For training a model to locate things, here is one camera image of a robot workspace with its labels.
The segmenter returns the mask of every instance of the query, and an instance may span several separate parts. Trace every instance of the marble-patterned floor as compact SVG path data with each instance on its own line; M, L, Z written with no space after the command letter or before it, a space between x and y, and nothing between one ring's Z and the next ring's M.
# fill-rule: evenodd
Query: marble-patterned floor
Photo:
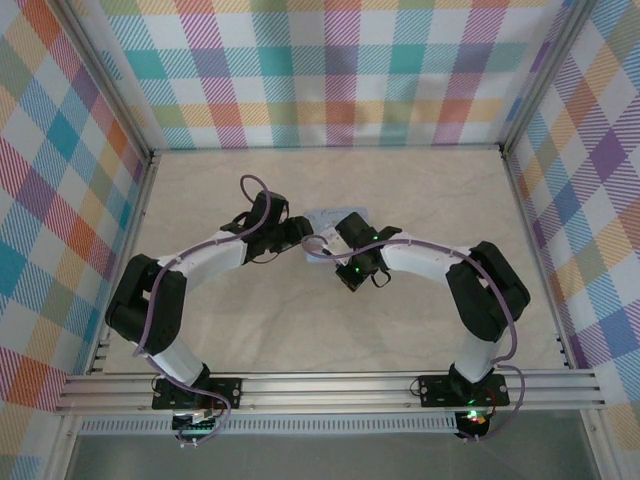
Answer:
M521 368L562 368L555 326L496 151L245 150L161 158L137 252L159 256L212 235L248 210L238 182L261 177L291 214L364 206L378 229L398 226L449 245L494 242L529 288L517 323ZM257 188L251 186L252 192ZM330 265L298 247L194 291L181 335L212 371L447 369L465 328L448 288L394 274L383 289L351 293ZM506 338L503 350L509 346ZM141 372L133 345L112 334L105 372Z

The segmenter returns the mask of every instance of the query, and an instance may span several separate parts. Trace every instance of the small blue object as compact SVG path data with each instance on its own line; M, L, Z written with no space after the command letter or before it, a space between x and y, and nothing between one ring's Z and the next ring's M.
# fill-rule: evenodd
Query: small blue object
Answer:
M369 221L369 212L365 207L338 207L338 208L317 208L307 210L303 215L311 223L313 233L319 234L323 230L335 227L347 215L357 212L366 222ZM333 263L333 260L321 260L307 254L307 262L309 263Z

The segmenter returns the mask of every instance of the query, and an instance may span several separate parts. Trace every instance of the plaid wallpaper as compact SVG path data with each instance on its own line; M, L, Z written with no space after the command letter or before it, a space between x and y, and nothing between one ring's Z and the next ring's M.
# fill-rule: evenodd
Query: plaid wallpaper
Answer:
M45 0L0 0L0 479L40 468L80 373L143 162Z
M496 143L572 3L69 1L172 149Z
M640 472L640 0L601 0L511 161L562 322Z

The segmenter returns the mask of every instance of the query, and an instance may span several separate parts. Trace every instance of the black bracket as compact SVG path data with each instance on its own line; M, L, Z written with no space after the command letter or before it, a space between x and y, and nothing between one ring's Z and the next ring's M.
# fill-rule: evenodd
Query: black bracket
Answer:
M229 400L233 410L240 407L242 397L241 378L215 378L209 377L203 385L198 385L200 390L217 393ZM151 402L153 410L218 410L224 407L220 400L209 396L192 394L176 387L166 379L158 379L154 386L154 397Z
M421 375L418 377L418 393L422 407L504 407L509 405L509 392L504 376L488 375L482 386L468 396L461 396L451 386L449 375Z

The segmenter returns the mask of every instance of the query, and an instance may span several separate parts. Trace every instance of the purple cable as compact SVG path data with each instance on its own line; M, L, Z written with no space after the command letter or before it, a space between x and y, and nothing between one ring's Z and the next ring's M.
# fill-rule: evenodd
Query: purple cable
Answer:
M436 243L427 242L427 241L424 241L424 240L414 240L414 239L411 239L411 240L409 240L409 239L396 239L396 240L390 239L390 240L385 240L385 241L382 241L382 242L372 243L371 245L367 245L366 247L359 248L359 249L354 250L354 251L349 252L349 253L343 253L343 254L340 254L340 255L325 255L323 253L317 253L316 251L312 250L311 247L308 245L309 240L314 240L314 239L315 240L322 240L322 242L324 242L324 243L326 243L326 241L327 241L322 235L307 235L306 237L304 237L302 239L302 241L300 242L300 245L302 246L302 249L306 253L308 253L312 257L316 257L316 258L340 260L340 259L343 259L343 258L350 258L350 257L353 257L354 255L359 255L359 254L361 254L363 252L366 252L368 250L371 250L373 248L383 247L385 245L418 245L419 247L429 248L429 249L435 250L437 252L446 253L448 255L453 255L455 257L458 257L458 258L464 260L465 262L467 262L473 268L475 268L476 271L487 282L487 284L489 285L489 287L493 291L493 294L495 295L496 299L498 300L498 303L500 304L500 307L502 308L502 312L504 313L504 316L507 319L507 325L509 326L509 332L511 333L511 349L509 349L509 352L506 355L503 355L501 357L496 357L493 360L491 360L491 363L493 365L495 365L496 367L498 367L498 368L503 368L505 370L516 371L518 373L518 375L520 376L520 382L521 382L520 397L518 398L518 401L516 402L516 405L513 408L513 411L511 412L511 414L507 417L507 419L504 421L504 423L502 425L500 425L497 429L495 429L494 431L492 431L492 432L488 433L487 435L485 435L484 437L482 437L482 440L484 441L484 440L488 440L490 438L493 438L506 425L511 423L511 421L513 420L515 415L520 410L520 407L522 407L522 403L524 401L524 393L525 393L525 388L526 388L525 380L524 380L524 374L522 373L522 371L518 367L514 367L513 365L498 365L498 363L502 362L504 360L510 360L511 358L513 358L513 356L516 353L516 350L518 348L518 336L517 336L517 333L516 333L516 325L515 325L515 322L513 321L513 316L511 315L511 311L509 310L507 302L504 299L504 297L502 296L502 293L500 293L500 289L498 288L498 285L496 285L495 281L491 278L491 276L487 273L487 271L484 268L482 268L482 266L478 262L476 262L473 258L469 257L468 255L465 255L464 253L458 252L458 251L453 250L451 248L443 247L442 245L438 245ZM461 432L461 433L464 436L466 436L466 437L468 437L470 439L474 439L475 438L476 441L480 441L479 437L471 437L470 435L467 435L464 432Z
M256 230L258 230L262 226L262 224L267 220L267 216L269 215L269 210L271 209L271 195L269 195L269 189L267 188L267 185L255 175L243 175L242 177L240 177L240 189L242 190L242 193L244 194L245 197L249 198L249 195L247 194L247 191L244 188L244 182L249 179L255 180L256 182L258 182L258 184L262 187L262 189L267 195L267 205L264 213L262 214L262 217L260 218L260 221L256 223L253 227L251 227L249 230L247 230L246 232L242 232L238 235L221 238L219 240L218 239L207 240L205 242L199 243L198 245L194 245L193 247L188 248L187 250L180 253L179 255L176 255L174 258L169 260L164 267L162 267L160 272L158 272L158 275L156 276L155 281L153 282L153 287L151 288L151 295L149 296L149 307L147 309L147 317L144 322L144 329L142 330L142 335L140 336L140 340L138 341L138 346L133 351L134 357L137 357L138 355L140 355L140 353L144 349L144 346L147 343L147 340L149 339L149 332L151 332L151 324L153 323L153 311L156 306L156 296L158 295L158 287L160 286L160 282L162 281L162 278L167 273L167 271L169 271L171 267L173 267L176 263L178 263L178 259L184 259L189 255L191 255L192 253L202 250L203 248L209 247L211 245L220 245L222 243L233 242L242 237L250 235Z
M518 348L518 336L516 333L516 325L513 321L513 316L511 315L511 311L509 310L509 307L507 306L507 302L505 301L504 297L502 296L502 293L500 293L500 289L498 288L498 285L496 285L496 282L493 281L493 279L489 276L489 274L487 273L487 271L482 268L482 266L476 262L473 258L465 255L464 253L460 253L456 250L452 250L451 248L448 247L443 247L442 245L438 245L436 243L431 243L431 242L427 242L424 240L414 240L414 239L390 239L390 240L384 240L381 242L375 242L372 243L370 245L367 245L366 247L363 248L359 248L357 250L354 250L352 252L349 253L343 253L340 255L325 255L323 253L317 253L316 251L312 250L311 247L308 245L309 240L322 240L324 243L326 243L326 239L322 236L322 235L307 235L306 237L304 237L302 239L302 241L300 242L300 245L302 246L302 249L308 253L309 255L311 255L312 257L316 257L316 258L323 258L323 259L331 259L331 260L340 260L343 258L350 258L353 257L354 255L359 255L361 253L364 253L368 250L371 250L373 248L378 248L378 247L384 247L385 245L417 245L419 247L424 247L424 248L428 248L430 250L435 250L437 252L441 252L441 253L446 253L448 255L453 255L454 257L458 257L462 260L464 260L465 262L469 263L473 268L475 268L478 273L482 276L482 278L484 278L487 282L487 284L489 285L489 287L491 288L491 290L493 291L493 294L495 295L496 299L498 300L498 303L500 304L500 307L502 308L502 312L504 313L504 316L507 319L507 325L509 327L509 333L511 334L511 349L509 350L509 352L506 355L503 355L501 357L496 357L493 360L491 360L492 364L496 364L498 362L503 362L505 360L510 360L511 358L513 358L513 356L516 354L516 350Z
M211 398L214 398L216 400L220 400L222 403L224 403L224 417L222 417L222 419L219 422L216 422L216 423L218 423L218 425L216 425L216 427L213 430L211 430L211 432L207 433L204 437L202 437L197 442L193 442L193 443L185 442L184 438L182 438L182 433L178 432L178 438L182 442L182 445L198 446L198 445L202 445L207 440L210 440L213 437L215 437L220 432L220 430L222 430L222 428L227 424L227 422L229 421L229 417L231 417L231 403L229 403L229 400L227 400L226 397L223 397L222 395L219 395L217 393L207 392L206 390L201 390L199 388L193 388L193 387L190 387L187 384L182 383L180 380L177 380L176 378L173 378L166 371L164 371L162 369L162 367L160 365L158 365L156 362L154 362L151 357L147 357L147 361L149 362L149 364L153 368L155 368L157 371L161 372L162 375L164 376L164 378L166 378L170 383L172 383L176 387L181 388L182 390L186 390L186 391L191 392L191 393L195 393L195 394L199 394L199 395L205 395L207 397L211 397Z
M518 376L520 377L520 396L518 397L518 401L516 402L516 405L513 407L513 410L511 411L507 419L504 422L502 422L502 424L500 424L498 428L487 433L484 437L478 437L477 435L473 437L468 433L460 432L464 437L468 438L469 440L475 440L476 442L485 442L495 437L498 433L500 433L507 425L509 425L513 421L516 414L520 411L520 407L522 407L522 403L524 402L524 391L525 391L526 385L524 380L524 373L522 373L522 370L520 370L518 367L514 367L513 365L496 365L496 367L504 370L513 370L518 374Z

